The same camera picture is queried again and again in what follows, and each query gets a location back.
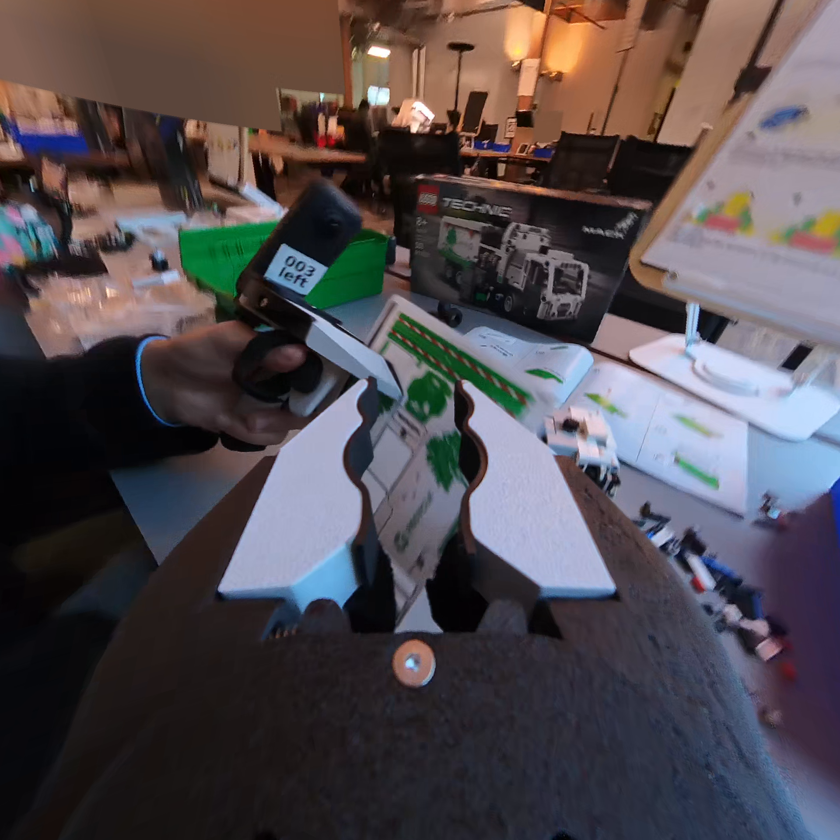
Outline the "blue wristband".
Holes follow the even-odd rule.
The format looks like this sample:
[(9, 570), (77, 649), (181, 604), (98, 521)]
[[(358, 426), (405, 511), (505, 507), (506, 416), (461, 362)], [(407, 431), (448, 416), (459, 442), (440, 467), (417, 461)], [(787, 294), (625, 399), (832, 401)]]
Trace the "blue wristband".
[(140, 340), (133, 357), (133, 369), (141, 402), (159, 425), (182, 427), (177, 405), (176, 382), (168, 366), (171, 340), (150, 335)]

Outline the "open instruction booklet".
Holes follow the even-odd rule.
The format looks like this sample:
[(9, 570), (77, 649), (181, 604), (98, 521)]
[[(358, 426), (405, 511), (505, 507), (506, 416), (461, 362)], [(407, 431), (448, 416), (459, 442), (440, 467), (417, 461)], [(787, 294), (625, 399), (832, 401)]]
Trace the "open instruction booklet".
[(748, 425), (583, 346), (529, 342), (476, 327), (466, 339), (542, 380), (560, 407), (600, 412), (625, 465), (740, 516), (747, 514)]

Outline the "colourful patterned cloth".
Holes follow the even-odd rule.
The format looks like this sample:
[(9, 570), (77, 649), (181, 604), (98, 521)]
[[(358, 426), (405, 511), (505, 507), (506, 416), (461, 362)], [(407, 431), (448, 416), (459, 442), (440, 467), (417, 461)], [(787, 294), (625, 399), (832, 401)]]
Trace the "colourful patterned cloth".
[(26, 203), (1, 202), (1, 271), (45, 261), (56, 254), (53, 228)]

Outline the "person's left hand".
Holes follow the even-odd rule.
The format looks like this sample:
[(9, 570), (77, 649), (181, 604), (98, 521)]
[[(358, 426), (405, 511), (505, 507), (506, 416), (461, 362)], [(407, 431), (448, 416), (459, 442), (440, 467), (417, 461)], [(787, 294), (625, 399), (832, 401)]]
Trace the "person's left hand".
[(145, 344), (140, 378), (151, 410), (168, 424), (225, 434), (247, 445), (282, 444), (306, 422), (284, 407), (251, 399), (233, 379), (239, 355), (255, 336), (242, 322), (231, 321)]

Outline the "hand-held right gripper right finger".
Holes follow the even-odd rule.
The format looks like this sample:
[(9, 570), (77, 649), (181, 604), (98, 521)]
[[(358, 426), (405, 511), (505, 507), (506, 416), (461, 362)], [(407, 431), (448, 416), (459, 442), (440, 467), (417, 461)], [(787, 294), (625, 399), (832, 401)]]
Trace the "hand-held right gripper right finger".
[(557, 458), (468, 381), (455, 387), (458, 520), (472, 587), (488, 603), (604, 600), (616, 585)]

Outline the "black lego set box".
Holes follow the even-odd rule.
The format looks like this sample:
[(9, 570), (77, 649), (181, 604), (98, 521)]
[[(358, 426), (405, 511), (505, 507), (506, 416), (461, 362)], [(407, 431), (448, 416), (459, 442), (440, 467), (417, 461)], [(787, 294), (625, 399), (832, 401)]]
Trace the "black lego set box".
[(411, 289), (591, 344), (653, 205), (644, 199), (421, 175)]

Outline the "wooden clipboard with paper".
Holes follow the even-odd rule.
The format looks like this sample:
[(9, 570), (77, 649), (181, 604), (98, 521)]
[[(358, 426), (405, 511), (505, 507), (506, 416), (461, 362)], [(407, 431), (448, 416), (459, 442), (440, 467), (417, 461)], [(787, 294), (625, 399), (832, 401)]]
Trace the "wooden clipboard with paper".
[(838, 348), (838, 2), (699, 143), (633, 247), (643, 287)]

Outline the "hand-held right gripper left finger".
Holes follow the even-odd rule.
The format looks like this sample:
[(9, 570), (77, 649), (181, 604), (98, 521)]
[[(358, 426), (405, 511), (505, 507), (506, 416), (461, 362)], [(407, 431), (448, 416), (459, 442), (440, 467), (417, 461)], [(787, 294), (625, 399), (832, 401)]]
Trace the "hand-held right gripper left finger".
[(373, 582), (380, 549), (362, 478), (378, 402), (373, 380), (357, 381), (280, 448), (218, 585), (222, 598), (345, 607)]

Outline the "person's left forearm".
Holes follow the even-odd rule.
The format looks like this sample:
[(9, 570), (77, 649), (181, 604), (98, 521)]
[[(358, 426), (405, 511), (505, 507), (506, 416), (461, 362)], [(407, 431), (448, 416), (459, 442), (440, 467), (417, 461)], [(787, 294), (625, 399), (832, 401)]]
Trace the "person's left forearm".
[(199, 454), (218, 437), (163, 427), (141, 402), (133, 369), (144, 337), (110, 339), (77, 356), (1, 361), (2, 547), (46, 511), (53, 476)]

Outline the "black office chair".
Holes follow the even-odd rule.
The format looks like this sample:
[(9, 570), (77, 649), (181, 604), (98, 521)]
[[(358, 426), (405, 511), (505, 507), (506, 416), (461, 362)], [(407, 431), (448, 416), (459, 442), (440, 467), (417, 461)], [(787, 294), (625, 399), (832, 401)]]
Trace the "black office chair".
[(629, 136), (618, 145), (605, 179), (612, 196), (658, 204), (693, 154), (689, 145), (657, 143)]
[(541, 186), (568, 192), (603, 192), (620, 135), (562, 132), (545, 167)]

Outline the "white clipboard stand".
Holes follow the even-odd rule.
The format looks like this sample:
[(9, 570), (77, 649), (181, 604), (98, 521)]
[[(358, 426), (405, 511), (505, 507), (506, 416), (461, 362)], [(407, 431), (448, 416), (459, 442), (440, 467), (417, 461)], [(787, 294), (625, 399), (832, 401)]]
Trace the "white clipboard stand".
[(630, 361), (785, 441), (804, 442), (838, 416), (837, 395), (703, 340), (699, 320), (688, 302), (684, 333), (637, 346)]

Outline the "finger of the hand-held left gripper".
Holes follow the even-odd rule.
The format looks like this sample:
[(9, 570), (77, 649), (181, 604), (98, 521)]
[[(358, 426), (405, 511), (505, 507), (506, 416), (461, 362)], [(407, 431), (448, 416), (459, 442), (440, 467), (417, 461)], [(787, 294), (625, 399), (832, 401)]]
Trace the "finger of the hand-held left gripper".
[(389, 362), (339, 324), (315, 311), (306, 310), (310, 319), (306, 346), (324, 360), (358, 380), (375, 380), (380, 393), (402, 398), (403, 389)]

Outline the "white lego truck model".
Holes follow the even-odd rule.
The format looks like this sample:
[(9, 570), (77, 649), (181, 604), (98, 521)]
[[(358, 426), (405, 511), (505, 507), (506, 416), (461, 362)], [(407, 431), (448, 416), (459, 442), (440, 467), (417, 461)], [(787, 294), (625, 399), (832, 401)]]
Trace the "white lego truck model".
[(572, 459), (609, 498), (621, 486), (617, 444), (599, 408), (564, 406), (543, 419), (543, 440), (557, 456)]

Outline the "green printed sticker sheet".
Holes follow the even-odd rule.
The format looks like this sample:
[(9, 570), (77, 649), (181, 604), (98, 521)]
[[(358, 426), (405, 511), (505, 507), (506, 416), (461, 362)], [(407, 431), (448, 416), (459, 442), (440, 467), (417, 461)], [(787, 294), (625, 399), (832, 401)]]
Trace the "green printed sticker sheet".
[(377, 535), (392, 565), (400, 623), (456, 530), (467, 488), (459, 469), (457, 383), (472, 383), (523, 424), (543, 398), (525, 374), (404, 297), (387, 300), (368, 344), (402, 390), (398, 397), (380, 394), (373, 459), (364, 474)]

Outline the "pile of dark lego parts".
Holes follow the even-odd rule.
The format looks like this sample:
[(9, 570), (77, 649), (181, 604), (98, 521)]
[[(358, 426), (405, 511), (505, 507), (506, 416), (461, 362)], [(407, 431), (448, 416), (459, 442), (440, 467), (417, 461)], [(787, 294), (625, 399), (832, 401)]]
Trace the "pile of dark lego parts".
[(761, 727), (793, 732), (805, 627), (788, 586), (769, 589), (722, 559), (698, 526), (680, 527), (649, 497), (633, 523), (686, 584), (728, 657)]

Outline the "green plastic bin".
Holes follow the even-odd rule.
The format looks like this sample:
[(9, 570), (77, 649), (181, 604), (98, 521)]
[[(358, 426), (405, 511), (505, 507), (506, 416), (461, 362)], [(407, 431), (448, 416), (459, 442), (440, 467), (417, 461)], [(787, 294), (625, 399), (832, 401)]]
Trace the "green plastic bin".
[[(232, 311), (239, 275), (277, 226), (259, 224), (183, 229), (179, 232), (182, 270), (200, 289), (212, 292), (217, 305)], [(393, 236), (364, 228), (307, 295), (307, 304), (330, 309), (382, 292), (385, 268), (396, 259)]]

